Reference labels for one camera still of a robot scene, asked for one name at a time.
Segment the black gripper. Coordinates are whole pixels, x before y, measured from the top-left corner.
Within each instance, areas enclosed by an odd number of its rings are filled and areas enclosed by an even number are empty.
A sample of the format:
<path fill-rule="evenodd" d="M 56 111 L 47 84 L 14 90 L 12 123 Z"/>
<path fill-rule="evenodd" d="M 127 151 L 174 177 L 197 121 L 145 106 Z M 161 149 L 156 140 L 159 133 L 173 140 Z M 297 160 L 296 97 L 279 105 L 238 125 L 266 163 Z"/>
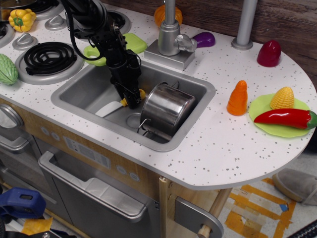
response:
<path fill-rule="evenodd" d="M 141 75 L 140 57 L 132 50 L 105 51 L 106 65 L 111 71 L 111 83 L 115 86 L 124 107 L 135 109 L 141 103 L 138 77 Z"/>

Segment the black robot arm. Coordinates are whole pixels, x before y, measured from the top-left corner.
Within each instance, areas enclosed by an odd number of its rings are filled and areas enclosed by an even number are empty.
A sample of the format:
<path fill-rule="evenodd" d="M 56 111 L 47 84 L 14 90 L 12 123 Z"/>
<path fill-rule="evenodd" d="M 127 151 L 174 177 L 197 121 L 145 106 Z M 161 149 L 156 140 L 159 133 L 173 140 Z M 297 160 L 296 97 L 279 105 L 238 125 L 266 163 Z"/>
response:
<path fill-rule="evenodd" d="M 132 50 L 126 48 L 125 37 L 99 0 L 63 0 L 66 21 L 74 50 L 83 59 L 75 40 L 88 40 L 99 54 L 94 58 L 106 59 L 111 72 L 111 83 L 118 94 L 125 99 L 129 108 L 134 109 L 141 103 L 138 77 L 141 75 L 141 60 Z"/>

